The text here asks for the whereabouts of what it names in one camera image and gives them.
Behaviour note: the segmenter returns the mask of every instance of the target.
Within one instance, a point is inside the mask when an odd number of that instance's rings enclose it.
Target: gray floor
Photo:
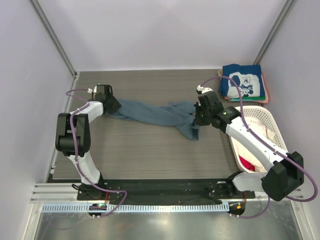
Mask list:
[[[247,202],[253,216],[266,202]],[[112,214],[100,220],[87,213],[42,213],[35,240],[302,240],[289,201],[272,201],[255,219],[236,219],[225,212]],[[57,230],[48,227],[68,228]]]
[[[116,98],[161,106],[195,103],[197,85],[213,76],[217,71],[212,69],[81,72],[76,88],[110,84]],[[217,91],[219,80],[207,86]],[[223,104],[239,105],[224,99]],[[75,100],[71,110],[82,105]],[[201,127],[199,141],[191,141],[174,127],[101,116],[90,124],[90,133],[92,159],[105,179],[226,178],[238,170],[228,137],[211,126]],[[59,153],[53,178],[78,179],[79,174]]]

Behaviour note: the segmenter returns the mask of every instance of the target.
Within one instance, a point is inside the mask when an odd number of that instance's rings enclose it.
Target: white panel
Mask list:
[[[77,71],[252,64],[285,0],[40,0]]]
[[[0,232],[22,239],[72,76],[27,0],[0,2]]]
[[[273,114],[290,152],[298,151],[304,168],[320,185],[320,1],[297,1],[264,59],[262,71]],[[313,186],[305,180],[305,197]],[[320,197],[307,203],[311,226],[319,230]]]

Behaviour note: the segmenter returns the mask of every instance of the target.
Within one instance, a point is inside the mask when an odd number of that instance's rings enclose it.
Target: blue cloth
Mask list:
[[[265,97],[265,89],[261,77],[260,65],[230,64],[222,67],[222,75],[232,78],[240,87],[242,97]],[[238,98],[235,85],[222,78],[218,90],[222,96],[231,99]]]
[[[121,107],[112,115],[112,118],[127,121],[139,121],[145,124],[176,127],[182,135],[190,140],[199,140],[199,126],[194,123],[196,107],[192,102],[170,102],[165,106],[118,99]]]

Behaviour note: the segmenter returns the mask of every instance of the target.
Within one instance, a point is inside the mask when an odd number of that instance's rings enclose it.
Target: plastic basket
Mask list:
[[[275,141],[276,141],[276,145],[284,150],[287,151],[287,147],[286,144],[284,142],[284,139],[281,136],[281,133],[279,131],[279,128],[276,124],[276,121],[274,119],[274,117],[272,116],[271,112],[269,112],[267,109],[265,109],[264,107],[261,106],[243,106],[243,113],[245,117],[254,117],[256,119],[258,119],[259,121],[261,121],[263,123],[263,125],[265,125],[268,129],[270,129],[271,131],[273,131],[275,133]],[[240,159],[239,159],[239,155],[235,150],[234,147],[234,139],[232,137],[230,138],[230,142],[231,142],[231,147],[232,147],[232,151],[235,157],[235,161],[237,166],[239,167],[240,170],[245,171],[247,173],[254,173],[251,170],[248,170],[245,166],[243,166],[243,164],[241,163]]]

